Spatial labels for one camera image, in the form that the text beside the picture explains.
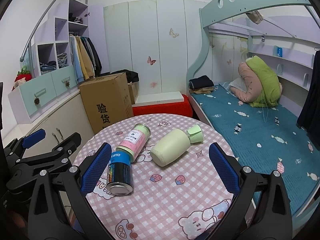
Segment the blue black metal tin cup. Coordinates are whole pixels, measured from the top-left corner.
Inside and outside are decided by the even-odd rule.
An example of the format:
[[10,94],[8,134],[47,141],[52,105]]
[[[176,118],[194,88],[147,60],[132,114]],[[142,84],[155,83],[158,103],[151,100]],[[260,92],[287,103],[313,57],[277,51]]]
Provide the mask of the blue black metal tin cup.
[[107,190],[116,196],[126,196],[133,191],[130,156],[122,151],[111,154],[107,169]]

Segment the pale green bottle-shaped cup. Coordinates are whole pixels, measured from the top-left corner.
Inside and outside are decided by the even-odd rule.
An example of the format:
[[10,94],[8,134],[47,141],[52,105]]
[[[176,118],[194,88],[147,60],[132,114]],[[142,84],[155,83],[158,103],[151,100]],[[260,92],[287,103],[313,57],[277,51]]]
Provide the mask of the pale green bottle-shaped cup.
[[186,131],[175,128],[153,146],[150,155],[158,166],[165,167],[187,152],[192,144],[202,142],[203,133],[199,125]]

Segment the cream low cabinet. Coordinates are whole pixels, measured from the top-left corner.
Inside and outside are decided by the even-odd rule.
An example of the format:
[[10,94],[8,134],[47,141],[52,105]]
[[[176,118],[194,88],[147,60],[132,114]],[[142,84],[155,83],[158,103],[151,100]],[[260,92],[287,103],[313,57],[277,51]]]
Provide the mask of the cream low cabinet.
[[81,135],[81,144],[71,155],[71,160],[73,161],[84,144],[94,135],[82,102],[80,91],[77,90],[54,104],[31,124],[17,125],[2,139],[2,142],[4,146],[7,146],[13,139],[20,139],[39,129],[45,130],[46,137],[30,149],[27,149],[24,153],[25,158],[50,152],[52,148],[61,141],[74,132],[78,132]]

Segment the teal drawer cabinet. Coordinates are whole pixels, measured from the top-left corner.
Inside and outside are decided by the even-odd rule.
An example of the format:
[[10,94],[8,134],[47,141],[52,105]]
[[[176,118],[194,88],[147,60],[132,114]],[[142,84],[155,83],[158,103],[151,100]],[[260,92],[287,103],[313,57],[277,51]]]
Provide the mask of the teal drawer cabinet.
[[35,77],[8,98],[18,124],[31,124],[50,107],[78,90],[73,66]]

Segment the teal patterned bed sheet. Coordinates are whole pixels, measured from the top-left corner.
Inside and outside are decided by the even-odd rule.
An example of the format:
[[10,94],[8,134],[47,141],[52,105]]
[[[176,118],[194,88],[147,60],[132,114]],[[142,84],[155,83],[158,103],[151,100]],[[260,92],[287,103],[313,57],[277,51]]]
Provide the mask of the teal patterned bed sheet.
[[306,206],[318,186],[319,151],[296,126],[293,113],[282,105],[251,107],[222,86],[192,97],[242,166],[259,173],[278,170],[291,212],[298,213]]

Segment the pink checkered tablecloth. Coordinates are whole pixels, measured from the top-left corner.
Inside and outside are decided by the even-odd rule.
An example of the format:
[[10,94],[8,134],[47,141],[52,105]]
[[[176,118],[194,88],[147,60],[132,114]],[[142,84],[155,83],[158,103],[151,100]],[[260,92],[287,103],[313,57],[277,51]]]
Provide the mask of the pink checkered tablecloth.
[[203,239],[219,224],[233,198],[208,154],[214,142],[227,155],[232,155],[232,150],[212,127],[200,124],[203,142],[190,146],[174,163],[160,167],[150,155],[153,146],[173,129],[185,131],[197,120],[173,114],[136,116],[108,126],[89,139],[74,164],[80,165],[105,142],[116,148],[137,123],[146,124],[151,135],[131,165],[132,193],[111,194],[106,188],[107,175],[103,174],[87,200],[115,239]]

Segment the red strawberry plush toy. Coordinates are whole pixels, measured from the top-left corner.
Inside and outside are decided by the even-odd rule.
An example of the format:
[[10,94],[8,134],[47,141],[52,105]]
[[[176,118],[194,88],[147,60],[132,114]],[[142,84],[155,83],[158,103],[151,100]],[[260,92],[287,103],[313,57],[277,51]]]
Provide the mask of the red strawberry plush toy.
[[16,87],[30,81],[31,79],[32,79],[32,75],[31,75],[30,71],[27,69],[27,66],[23,66],[22,69],[17,73],[12,90],[14,90]]

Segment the pink green labelled can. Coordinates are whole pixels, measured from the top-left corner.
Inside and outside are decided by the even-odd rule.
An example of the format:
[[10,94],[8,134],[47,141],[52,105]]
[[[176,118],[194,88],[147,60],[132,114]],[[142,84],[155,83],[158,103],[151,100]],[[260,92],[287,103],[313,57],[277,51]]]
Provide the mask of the pink green labelled can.
[[129,131],[126,137],[116,147],[116,150],[127,153],[131,162],[134,162],[150,135],[151,131],[148,126],[141,123],[135,124],[134,128]]

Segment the brown cardboard box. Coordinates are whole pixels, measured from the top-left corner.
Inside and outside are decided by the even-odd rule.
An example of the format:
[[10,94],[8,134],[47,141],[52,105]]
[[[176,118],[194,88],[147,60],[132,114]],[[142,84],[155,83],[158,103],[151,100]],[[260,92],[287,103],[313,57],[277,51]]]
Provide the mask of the brown cardboard box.
[[88,80],[79,86],[87,117],[95,134],[133,117],[125,73]]

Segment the red storage box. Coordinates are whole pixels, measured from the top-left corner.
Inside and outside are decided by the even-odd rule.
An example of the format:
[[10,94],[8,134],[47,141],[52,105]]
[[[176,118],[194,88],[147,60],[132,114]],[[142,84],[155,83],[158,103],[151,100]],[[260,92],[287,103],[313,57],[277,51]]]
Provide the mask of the red storage box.
[[147,114],[176,114],[186,117],[193,117],[193,108],[184,94],[182,102],[161,103],[156,105],[132,107],[134,116]]

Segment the white pillow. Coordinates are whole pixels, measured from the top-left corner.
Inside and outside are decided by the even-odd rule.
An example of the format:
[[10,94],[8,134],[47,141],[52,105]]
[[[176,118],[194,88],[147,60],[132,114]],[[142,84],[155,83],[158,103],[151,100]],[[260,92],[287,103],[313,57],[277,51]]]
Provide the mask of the white pillow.
[[231,92],[236,96],[238,96],[239,94],[242,95],[247,93],[247,86],[245,80],[242,77],[238,77],[230,82],[229,88]]

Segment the green pink rolled quilt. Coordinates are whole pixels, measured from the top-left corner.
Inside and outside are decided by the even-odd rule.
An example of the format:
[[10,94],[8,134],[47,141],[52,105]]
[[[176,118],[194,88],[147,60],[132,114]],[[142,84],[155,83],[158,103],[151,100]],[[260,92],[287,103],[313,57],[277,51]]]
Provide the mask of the green pink rolled quilt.
[[238,73],[247,86],[246,94],[235,95],[240,101],[251,107],[271,108],[278,105],[282,84],[277,74],[260,57],[253,56],[240,63]]

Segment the folded dark clothes stack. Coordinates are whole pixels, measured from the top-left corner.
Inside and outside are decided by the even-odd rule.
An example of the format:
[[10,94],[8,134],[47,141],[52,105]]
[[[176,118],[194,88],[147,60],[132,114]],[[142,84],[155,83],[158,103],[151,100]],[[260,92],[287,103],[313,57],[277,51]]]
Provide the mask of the folded dark clothes stack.
[[213,81],[206,75],[189,80],[191,94],[210,94],[214,90]]

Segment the hanging clothes row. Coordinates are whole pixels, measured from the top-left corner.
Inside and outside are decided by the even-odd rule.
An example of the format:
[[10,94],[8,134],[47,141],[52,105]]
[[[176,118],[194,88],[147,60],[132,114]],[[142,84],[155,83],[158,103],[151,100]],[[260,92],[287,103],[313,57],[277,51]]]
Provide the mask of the hanging clothes row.
[[89,37],[70,34],[69,45],[76,83],[99,77],[102,64],[92,40]]

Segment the lilac stair shelf unit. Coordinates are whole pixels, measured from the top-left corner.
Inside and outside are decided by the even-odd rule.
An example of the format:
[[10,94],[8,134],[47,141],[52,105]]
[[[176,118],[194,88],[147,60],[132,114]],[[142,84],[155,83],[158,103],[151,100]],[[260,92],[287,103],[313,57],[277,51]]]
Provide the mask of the lilac stair shelf unit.
[[70,53],[70,34],[89,37],[98,52],[101,73],[110,71],[103,6],[64,0],[48,11],[47,20],[37,28],[33,37],[31,49],[35,76],[41,75],[40,62],[56,61],[58,53]]

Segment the white board on red box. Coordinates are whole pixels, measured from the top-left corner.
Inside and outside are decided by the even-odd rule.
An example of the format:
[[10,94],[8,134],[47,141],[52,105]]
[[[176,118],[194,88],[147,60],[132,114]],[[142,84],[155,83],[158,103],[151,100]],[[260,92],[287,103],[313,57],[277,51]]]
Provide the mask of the white board on red box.
[[159,105],[165,103],[183,102],[184,97],[180,92],[166,92],[148,95],[139,95],[133,107]]

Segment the black clothes behind box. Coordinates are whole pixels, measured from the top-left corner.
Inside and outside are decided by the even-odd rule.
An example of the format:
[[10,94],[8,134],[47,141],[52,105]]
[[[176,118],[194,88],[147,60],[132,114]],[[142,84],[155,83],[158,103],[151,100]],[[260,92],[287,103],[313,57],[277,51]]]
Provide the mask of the black clothes behind box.
[[108,76],[108,75],[113,75],[113,74],[120,74],[120,73],[125,73],[126,74],[126,78],[127,78],[127,82],[128,83],[135,83],[139,81],[139,75],[137,72],[128,70],[128,69],[122,69],[122,70],[118,70],[115,72],[107,72],[107,73],[102,73],[100,74],[100,76]]

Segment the small blue box on shelf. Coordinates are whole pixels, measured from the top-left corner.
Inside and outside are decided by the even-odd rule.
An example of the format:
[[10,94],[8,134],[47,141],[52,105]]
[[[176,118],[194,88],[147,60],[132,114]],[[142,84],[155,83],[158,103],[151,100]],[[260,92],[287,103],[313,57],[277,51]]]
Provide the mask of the small blue box on shelf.
[[283,57],[283,48],[279,46],[274,46],[273,56]]

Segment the white wardrobe with butterflies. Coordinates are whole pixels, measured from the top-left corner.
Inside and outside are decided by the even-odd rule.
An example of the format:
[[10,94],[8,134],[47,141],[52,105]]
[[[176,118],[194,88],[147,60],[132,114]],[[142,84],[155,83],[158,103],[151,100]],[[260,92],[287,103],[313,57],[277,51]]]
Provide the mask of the white wardrobe with butterflies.
[[202,35],[195,0],[139,0],[104,7],[110,71],[139,76],[139,95],[187,92],[188,68],[200,53]]

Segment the teal bunk bed frame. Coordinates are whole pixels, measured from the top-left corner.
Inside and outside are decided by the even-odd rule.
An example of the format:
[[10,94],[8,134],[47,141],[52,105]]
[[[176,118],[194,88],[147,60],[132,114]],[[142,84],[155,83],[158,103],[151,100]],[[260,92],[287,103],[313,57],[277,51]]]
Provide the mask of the teal bunk bed frame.
[[[212,0],[199,14],[202,47],[187,79],[212,55],[212,81],[230,91],[239,64],[260,57],[282,84],[278,105],[297,117],[296,126],[319,151],[319,17],[310,1]],[[283,48],[283,57],[273,56],[274,46]],[[293,230],[304,226],[318,204],[319,181],[306,206],[291,212]]]

